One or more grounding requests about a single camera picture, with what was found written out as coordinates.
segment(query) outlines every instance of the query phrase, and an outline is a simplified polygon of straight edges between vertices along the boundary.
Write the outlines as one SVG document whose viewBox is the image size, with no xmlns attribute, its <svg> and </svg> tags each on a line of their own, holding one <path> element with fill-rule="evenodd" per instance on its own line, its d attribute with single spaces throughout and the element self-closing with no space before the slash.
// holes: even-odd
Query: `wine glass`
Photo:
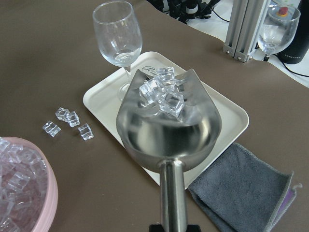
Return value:
<svg viewBox="0 0 309 232">
<path fill-rule="evenodd" d="M 264 61 L 268 61 L 271 54 L 284 50 L 292 42 L 299 17 L 300 11 L 293 6 L 274 5 L 268 8 L 257 40 L 265 53 Z"/>
<path fill-rule="evenodd" d="M 133 6 L 126 1 L 113 0 L 98 6 L 92 14 L 98 48 L 111 64 L 124 67 L 128 82 L 118 90 L 123 100 L 131 82 L 131 64 L 142 47 L 139 23 Z"/>
</svg>

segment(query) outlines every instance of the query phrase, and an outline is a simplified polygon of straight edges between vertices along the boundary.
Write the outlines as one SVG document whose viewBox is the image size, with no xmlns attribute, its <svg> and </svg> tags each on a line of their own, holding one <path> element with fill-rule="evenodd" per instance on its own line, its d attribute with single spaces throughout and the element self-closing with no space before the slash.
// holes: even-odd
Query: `black cable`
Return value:
<svg viewBox="0 0 309 232">
<path fill-rule="evenodd" d="M 294 74 L 296 74 L 296 75 L 300 75 L 300 76 L 304 76 L 304 77 L 309 77 L 309 75 L 300 74 L 300 73 L 297 73 L 297 72 L 294 72 L 294 71 L 290 70 L 290 69 L 285 65 L 285 63 L 284 63 L 282 60 L 280 60 L 280 62 L 283 64 L 283 66 L 284 66 L 289 72 L 294 73 Z"/>
<path fill-rule="evenodd" d="M 221 18 L 213 9 L 214 9 L 214 6 L 213 7 L 209 7 L 208 6 L 208 8 L 212 11 L 212 12 L 214 12 L 215 14 L 216 14 L 216 16 L 218 16 L 221 20 L 223 20 L 223 21 L 225 21 L 225 22 L 230 22 L 230 21 L 228 21 L 228 20 L 226 20 L 226 19 L 224 19 L 224 18 Z"/>
</svg>

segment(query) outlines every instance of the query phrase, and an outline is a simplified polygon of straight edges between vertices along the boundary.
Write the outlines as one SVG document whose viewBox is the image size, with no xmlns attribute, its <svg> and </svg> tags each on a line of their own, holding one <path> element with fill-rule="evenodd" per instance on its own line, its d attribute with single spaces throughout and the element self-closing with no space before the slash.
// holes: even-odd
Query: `table surface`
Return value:
<svg viewBox="0 0 309 232">
<path fill-rule="evenodd" d="M 238 62 L 223 42 L 132 1 L 143 34 L 143 52 L 156 51 L 241 106 L 247 130 L 236 140 L 284 173 L 294 171 L 298 196 L 273 229 L 309 227 L 309 90 L 273 65 Z M 159 186 L 83 105 L 84 93 L 118 68 L 103 59 L 93 32 L 98 0 L 3 0 L 0 3 L 0 136 L 36 144 L 58 184 L 58 207 L 50 232 L 139 232 L 160 222 Z M 75 110 L 95 138 L 57 121 L 59 107 Z M 56 122 L 60 134 L 42 130 Z M 218 229 L 187 192 L 188 221 L 202 231 Z"/>
</svg>

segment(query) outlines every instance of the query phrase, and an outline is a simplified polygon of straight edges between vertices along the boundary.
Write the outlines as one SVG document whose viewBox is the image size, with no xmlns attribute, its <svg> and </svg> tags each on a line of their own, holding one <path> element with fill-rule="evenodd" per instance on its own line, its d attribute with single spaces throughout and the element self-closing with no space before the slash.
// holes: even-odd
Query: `black object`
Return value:
<svg viewBox="0 0 309 232">
<path fill-rule="evenodd" d="M 148 0 L 156 9 L 163 11 L 164 3 L 169 5 L 169 16 L 178 18 L 179 21 L 187 23 L 189 19 L 207 19 L 211 17 L 211 9 L 220 0 L 210 0 L 207 4 L 202 0 Z"/>
<path fill-rule="evenodd" d="M 278 53 L 278 58 L 287 64 L 301 62 L 309 49 L 309 0 L 302 0 L 299 10 L 301 15 L 295 37 L 286 49 Z"/>
<path fill-rule="evenodd" d="M 149 226 L 149 232 L 165 232 L 162 225 L 155 224 Z M 186 232 L 201 232 L 201 228 L 198 225 L 188 225 Z"/>
</svg>

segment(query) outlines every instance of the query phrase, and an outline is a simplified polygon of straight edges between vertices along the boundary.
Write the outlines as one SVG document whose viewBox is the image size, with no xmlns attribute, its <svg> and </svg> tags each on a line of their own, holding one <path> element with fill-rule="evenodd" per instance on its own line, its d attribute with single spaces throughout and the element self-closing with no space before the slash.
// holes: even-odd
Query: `plastic tray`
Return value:
<svg viewBox="0 0 309 232">
<path fill-rule="evenodd" d="M 145 52 L 133 63 L 131 74 L 134 76 L 137 69 L 147 74 L 153 74 L 157 68 L 174 67 L 175 74 L 185 70 L 174 64 L 157 52 Z M 116 129 L 116 116 L 121 102 L 117 91 L 126 82 L 126 73 L 123 68 L 112 73 L 104 80 L 90 88 L 84 95 L 84 105 L 102 123 L 102 125 L 122 144 Z M 208 157 L 197 167 L 184 173 L 184 185 L 188 186 L 208 168 L 231 143 L 248 127 L 247 113 L 231 100 L 224 97 L 205 83 L 202 83 L 216 105 L 221 119 L 221 133 Z M 160 175 L 145 169 L 151 178 L 160 183 Z"/>
</svg>

